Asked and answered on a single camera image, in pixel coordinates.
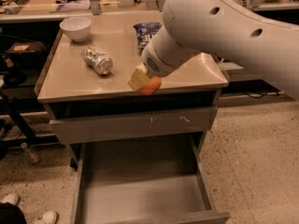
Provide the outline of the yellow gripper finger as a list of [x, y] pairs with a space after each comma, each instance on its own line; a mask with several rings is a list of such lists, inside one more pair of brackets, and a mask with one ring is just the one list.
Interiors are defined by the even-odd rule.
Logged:
[[128, 80], [128, 85], [137, 91], [150, 83], [153, 75], [149, 72], [144, 64], [138, 65]]

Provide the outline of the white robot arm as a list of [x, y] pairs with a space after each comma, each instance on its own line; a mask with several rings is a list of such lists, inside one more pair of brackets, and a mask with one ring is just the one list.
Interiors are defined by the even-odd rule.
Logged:
[[299, 98], [299, 27], [262, 17], [233, 0], [165, 0], [163, 26], [142, 51], [128, 84], [138, 91], [204, 52]]

